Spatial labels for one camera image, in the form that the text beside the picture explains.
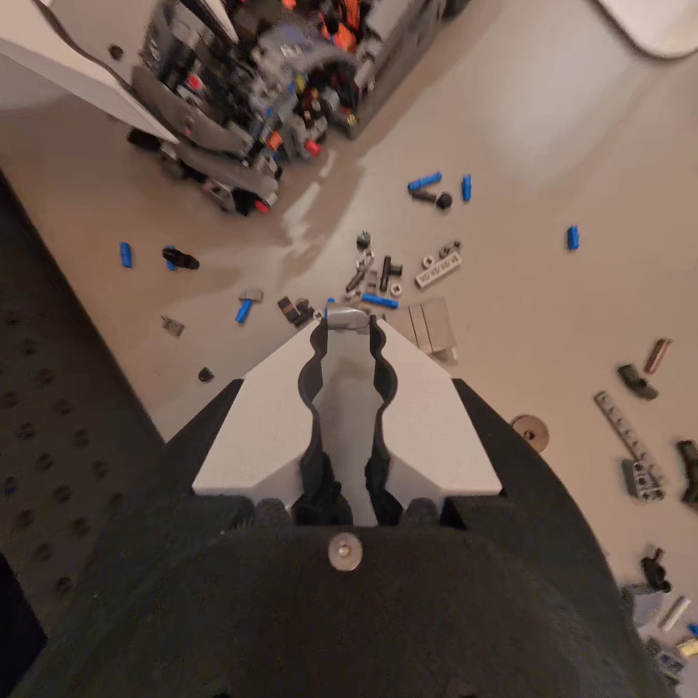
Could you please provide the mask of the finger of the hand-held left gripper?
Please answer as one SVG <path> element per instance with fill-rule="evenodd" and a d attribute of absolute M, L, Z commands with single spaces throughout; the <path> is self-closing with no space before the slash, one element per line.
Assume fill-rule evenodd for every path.
<path fill-rule="evenodd" d="M 160 140 L 179 143 L 118 77 L 69 46 L 34 1 L 1 2 L 1 56 L 125 124 Z"/>
<path fill-rule="evenodd" d="M 224 1 L 180 1 L 222 40 L 238 44 L 239 37 Z"/>

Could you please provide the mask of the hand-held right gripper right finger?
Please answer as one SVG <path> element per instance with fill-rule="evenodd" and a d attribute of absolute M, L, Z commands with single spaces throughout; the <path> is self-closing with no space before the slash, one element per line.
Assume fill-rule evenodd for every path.
<path fill-rule="evenodd" d="M 385 320 L 369 323 L 376 412 L 366 490 L 379 525 L 415 500 L 498 496 L 502 483 L 449 372 Z"/>

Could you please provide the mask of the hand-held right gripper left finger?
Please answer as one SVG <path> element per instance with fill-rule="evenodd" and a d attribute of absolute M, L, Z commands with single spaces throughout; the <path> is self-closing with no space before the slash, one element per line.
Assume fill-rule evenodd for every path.
<path fill-rule="evenodd" d="M 327 320 L 314 319 L 247 373 L 193 481 L 196 495 L 278 500 L 301 524 L 349 524 L 313 403 L 327 344 Z"/>

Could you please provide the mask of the grey lego car model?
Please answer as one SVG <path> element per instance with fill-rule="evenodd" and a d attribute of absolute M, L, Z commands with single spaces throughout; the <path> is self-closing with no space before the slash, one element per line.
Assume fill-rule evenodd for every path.
<path fill-rule="evenodd" d="M 284 162 L 353 139 L 467 1 L 225 1 L 220 39 L 180 1 L 158 1 L 132 88 L 179 143 L 162 167 L 220 209 L 267 212 Z"/>

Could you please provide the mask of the grey lego panel assembly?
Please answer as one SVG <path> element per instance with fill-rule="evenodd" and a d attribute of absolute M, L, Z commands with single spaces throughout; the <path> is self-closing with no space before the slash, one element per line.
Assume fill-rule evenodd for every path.
<path fill-rule="evenodd" d="M 408 306 L 416 346 L 447 366 L 458 365 L 458 346 L 443 296 Z"/>

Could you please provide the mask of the grey curved slope piece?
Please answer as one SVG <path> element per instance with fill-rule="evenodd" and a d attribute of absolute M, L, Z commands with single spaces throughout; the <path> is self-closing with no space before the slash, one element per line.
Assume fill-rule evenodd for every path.
<path fill-rule="evenodd" d="M 369 328 L 370 315 L 360 308 L 336 303 L 326 323 L 328 330 L 361 332 Z"/>

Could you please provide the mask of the light grey long lego plate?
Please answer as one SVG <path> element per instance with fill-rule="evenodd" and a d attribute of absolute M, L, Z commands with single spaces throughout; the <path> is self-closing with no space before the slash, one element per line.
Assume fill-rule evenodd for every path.
<path fill-rule="evenodd" d="M 414 283 L 418 289 L 425 290 L 427 287 L 459 270 L 462 263 L 463 260 L 460 254 L 454 251 L 422 270 L 414 277 Z"/>

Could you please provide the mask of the pile of small lego pieces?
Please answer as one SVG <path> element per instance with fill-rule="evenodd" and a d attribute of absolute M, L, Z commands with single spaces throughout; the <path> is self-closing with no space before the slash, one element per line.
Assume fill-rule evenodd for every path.
<path fill-rule="evenodd" d="M 376 255 L 372 248 L 372 237 L 366 230 L 361 231 L 357 235 L 355 243 L 357 258 L 355 260 L 354 275 L 345 286 L 344 294 L 340 296 L 339 300 L 335 299 L 335 301 L 337 304 L 360 308 L 371 315 L 372 308 L 381 307 L 364 303 L 361 300 L 362 294 L 376 294 L 381 297 L 398 300 L 402 293 L 399 280 L 402 277 L 404 267 L 403 265 L 394 264 L 391 256 L 385 256 L 379 269 L 376 266 Z M 311 319 L 324 320 L 325 307 L 323 310 L 317 310 L 306 298 L 291 301 L 284 296 L 276 304 L 286 321 L 296 328 L 302 327 Z"/>

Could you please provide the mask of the long grey lego beam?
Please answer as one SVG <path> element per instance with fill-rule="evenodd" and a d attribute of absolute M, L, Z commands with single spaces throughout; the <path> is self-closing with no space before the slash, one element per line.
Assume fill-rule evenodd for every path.
<path fill-rule="evenodd" d="M 629 455 L 636 462 L 641 463 L 650 472 L 658 476 L 659 470 L 655 459 L 632 424 L 615 404 L 611 395 L 606 391 L 600 391 L 594 396 L 593 400 L 619 440 L 623 443 L 625 449 L 627 449 Z"/>

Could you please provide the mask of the black curved lego piece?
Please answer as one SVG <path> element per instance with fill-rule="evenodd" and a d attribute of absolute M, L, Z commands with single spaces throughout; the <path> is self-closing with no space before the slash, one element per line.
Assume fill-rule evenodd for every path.
<path fill-rule="evenodd" d="M 658 390 L 641 374 L 635 364 L 625 364 L 616 369 L 624 386 L 636 397 L 652 401 L 659 395 Z"/>
<path fill-rule="evenodd" d="M 692 440 L 678 441 L 676 449 L 685 468 L 686 487 L 681 500 L 697 508 L 697 443 Z"/>

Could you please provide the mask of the grey red-striped lego tile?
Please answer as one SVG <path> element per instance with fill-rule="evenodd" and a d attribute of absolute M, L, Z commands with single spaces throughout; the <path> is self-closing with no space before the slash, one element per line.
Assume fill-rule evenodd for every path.
<path fill-rule="evenodd" d="M 651 376 L 658 371 L 672 344 L 673 340 L 670 338 L 659 338 L 656 340 L 644 364 L 643 372 L 645 375 Z"/>

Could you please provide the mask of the heap of mixed lego parts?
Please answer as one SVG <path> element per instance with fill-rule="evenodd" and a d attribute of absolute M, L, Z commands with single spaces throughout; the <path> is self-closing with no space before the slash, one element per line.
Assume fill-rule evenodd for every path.
<path fill-rule="evenodd" d="M 669 633 L 687 618 L 692 601 L 679 595 L 664 610 L 665 599 L 673 591 L 663 565 L 664 551 L 656 548 L 639 562 L 643 580 L 621 590 L 623 600 L 630 608 L 633 628 L 644 642 L 659 675 L 672 690 L 682 683 L 688 662 L 697 657 L 697 622 L 686 624 L 684 635 L 674 644 L 651 637 L 650 630 Z"/>

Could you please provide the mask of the black perforated board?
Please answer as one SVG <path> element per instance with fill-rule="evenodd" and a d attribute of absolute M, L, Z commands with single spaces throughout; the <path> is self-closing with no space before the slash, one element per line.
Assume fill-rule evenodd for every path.
<path fill-rule="evenodd" d="M 163 441 L 1 175 L 1 554 L 41 629 Z"/>

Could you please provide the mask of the grey pin connector block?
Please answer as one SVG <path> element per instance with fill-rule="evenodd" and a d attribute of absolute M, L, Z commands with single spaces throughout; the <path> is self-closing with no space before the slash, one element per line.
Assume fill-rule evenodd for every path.
<path fill-rule="evenodd" d="M 665 490 L 645 463 L 623 459 L 621 469 L 630 496 L 640 502 L 659 502 L 665 499 Z"/>

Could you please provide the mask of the white rounded board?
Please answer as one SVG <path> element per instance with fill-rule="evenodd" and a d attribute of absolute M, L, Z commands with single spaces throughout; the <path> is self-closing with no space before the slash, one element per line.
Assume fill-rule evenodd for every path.
<path fill-rule="evenodd" d="M 674 60 L 697 52 L 696 1 L 597 1 L 633 46 Z"/>

